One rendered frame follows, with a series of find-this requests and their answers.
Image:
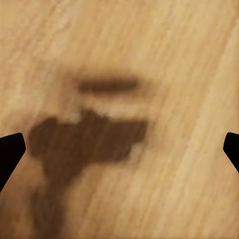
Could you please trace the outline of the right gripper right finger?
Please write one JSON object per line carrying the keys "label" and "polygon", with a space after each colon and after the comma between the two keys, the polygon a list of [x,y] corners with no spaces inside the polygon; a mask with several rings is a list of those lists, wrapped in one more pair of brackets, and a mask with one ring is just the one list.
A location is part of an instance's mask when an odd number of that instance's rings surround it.
{"label": "right gripper right finger", "polygon": [[223,150],[239,172],[239,134],[227,132]]}

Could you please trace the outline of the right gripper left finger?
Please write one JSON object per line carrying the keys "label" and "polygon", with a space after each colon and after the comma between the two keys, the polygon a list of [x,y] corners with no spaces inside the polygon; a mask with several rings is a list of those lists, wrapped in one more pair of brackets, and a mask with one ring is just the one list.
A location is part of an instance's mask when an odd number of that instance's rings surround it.
{"label": "right gripper left finger", "polygon": [[21,132],[0,138],[0,192],[26,151]]}

